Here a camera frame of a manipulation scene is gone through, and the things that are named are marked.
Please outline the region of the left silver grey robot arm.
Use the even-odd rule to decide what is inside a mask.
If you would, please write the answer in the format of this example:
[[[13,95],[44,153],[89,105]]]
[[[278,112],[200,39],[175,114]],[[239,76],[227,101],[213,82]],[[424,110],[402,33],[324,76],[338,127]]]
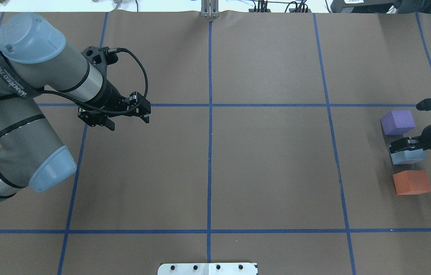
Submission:
[[[107,78],[125,48],[75,49],[46,19],[20,13],[0,27],[0,203],[30,187],[46,191],[76,172],[69,149],[34,101],[51,94],[72,101],[90,127],[113,131],[112,117],[140,117],[149,123],[144,94],[122,96]]]

